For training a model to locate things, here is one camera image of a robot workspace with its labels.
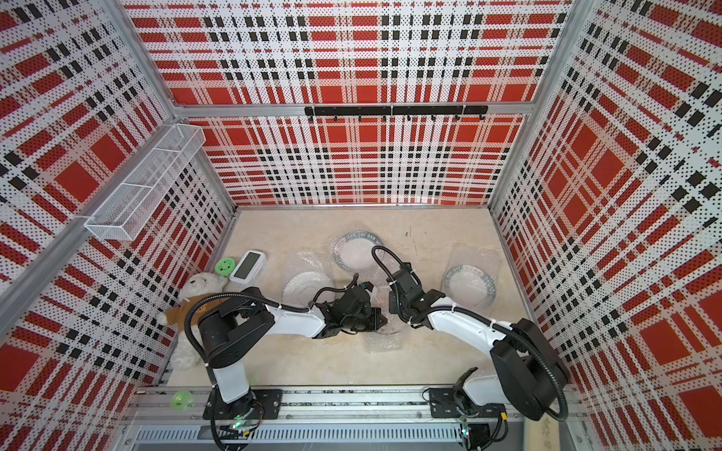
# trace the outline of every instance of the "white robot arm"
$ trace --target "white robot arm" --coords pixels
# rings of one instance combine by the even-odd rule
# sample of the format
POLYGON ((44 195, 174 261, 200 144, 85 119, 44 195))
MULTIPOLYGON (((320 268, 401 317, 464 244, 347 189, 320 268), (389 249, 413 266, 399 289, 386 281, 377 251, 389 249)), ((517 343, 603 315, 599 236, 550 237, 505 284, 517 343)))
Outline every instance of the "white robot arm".
MULTIPOLYGON (((391 314, 399 315, 413 328, 425 326, 450 333, 491 357, 496 377, 481 371, 467 372, 462 393, 455 395, 459 411, 473 411, 487 403, 510 403, 533 420, 539 420, 544 413, 560 421, 566 418, 562 389, 570 380, 570 374, 536 325, 524 319, 515 324, 490 320, 458 306, 442 292, 433 289, 424 292, 409 263, 379 246, 374 247, 372 253, 392 287, 389 294, 391 314), (400 269, 391 273, 376 257, 376 250, 389 253, 399 262, 400 269), (559 402, 559 412, 549 408, 555 399, 559 402)), ((218 388, 223 401, 237 403, 249 398, 243 356, 264 335, 290 333, 328 338, 339 332, 367 332, 383 327, 387 319, 381 315, 380 308, 370 306, 372 289, 369 282, 357 284, 356 275, 344 289, 330 289, 343 293, 339 299, 316 304, 317 294, 306 308, 266 299, 256 287, 241 293, 215 294, 188 312, 186 335, 206 362, 212 384, 218 388), (201 305, 222 298, 227 300, 199 320, 201 346, 190 332, 192 315, 201 305), (247 318, 240 325, 235 320, 238 314, 247 318)))

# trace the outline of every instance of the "white plate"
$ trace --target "white plate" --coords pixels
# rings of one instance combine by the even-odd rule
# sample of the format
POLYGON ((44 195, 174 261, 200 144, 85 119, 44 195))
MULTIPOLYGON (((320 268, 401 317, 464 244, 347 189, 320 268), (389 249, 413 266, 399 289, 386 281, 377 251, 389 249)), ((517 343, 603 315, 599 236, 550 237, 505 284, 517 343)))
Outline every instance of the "white plate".
POLYGON ((371 255, 374 246, 383 246, 383 243, 371 232, 357 230, 347 233, 334 243, 334 260, 341 269, 350 273, 372 268, 376 265, 371 255))
MULTIPOLYGON (((318 290, 325 286, 334 286, 330 277, 320 271, 307 271, 291 278, 283 287, 281 301, 283 304, 306 307, 318 290)), ((316 302, 329 302, 336 298, 336 293, 323 292, 316 302)))
POLYGON ((487 307, 496 298, 494 279, 482 269, 457 265, 444 276, 444 292, 466 307, 487 307))

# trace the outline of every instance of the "wire basket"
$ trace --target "wire basket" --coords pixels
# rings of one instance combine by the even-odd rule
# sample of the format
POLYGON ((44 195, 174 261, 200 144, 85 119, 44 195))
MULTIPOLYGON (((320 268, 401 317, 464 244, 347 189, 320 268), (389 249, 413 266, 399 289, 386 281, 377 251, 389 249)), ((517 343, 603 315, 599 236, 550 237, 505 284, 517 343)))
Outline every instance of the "wire basket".
POLYGON ((85 222, 101 240, 135 240, 181 171, 206 142, 198 126, 175 124, 85 222))

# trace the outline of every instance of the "green toy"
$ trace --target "green toy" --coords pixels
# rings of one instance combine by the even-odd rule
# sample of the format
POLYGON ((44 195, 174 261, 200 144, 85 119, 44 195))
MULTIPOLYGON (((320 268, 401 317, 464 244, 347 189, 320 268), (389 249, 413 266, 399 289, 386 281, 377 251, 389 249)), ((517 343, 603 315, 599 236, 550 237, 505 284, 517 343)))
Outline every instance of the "green toy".
POLYGON ((193 406, 193 395, 191 392, 177 392, 170 400, 170 407, 182 411, 193 406))
POLYGON ((224 258, 220 262, 216 263, 216 272, 221 276, 230 276, 235 269, 235 260, 232 258, 224 258))

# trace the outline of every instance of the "red plaid pattern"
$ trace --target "red plaid pattern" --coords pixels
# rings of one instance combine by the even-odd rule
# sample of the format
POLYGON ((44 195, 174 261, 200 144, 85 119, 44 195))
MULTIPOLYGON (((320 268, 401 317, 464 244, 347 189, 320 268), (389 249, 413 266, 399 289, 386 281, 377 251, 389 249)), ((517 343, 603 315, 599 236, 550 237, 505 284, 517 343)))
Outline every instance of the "red plaid pattern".
MULTIPOLYGON (((0 11, 0 291, 166 120, 103 2, 0 11)), ((228 220, 193 166, 133 242, 88 240, 0 341, 0 448, 104 450, 228 220)))
POLYGON ((191 163, 133 242, 92 238, 0 342, 0 446, 104 450, 175 331, 156 324, 228 215, 191 163))
POLYGON ((521 115, 198 118, 239 205, 486 204, 521 115))
POLYGON ((588 18, 498 217, 609 449, 722 446, 722 9, 588 18))
POLYGON ((15 3, 0 12, 0 292, 165 120, 101 2, 15 3))
POLYGON ((532 100, 571 1, 123 0, 176 102, 532 100))

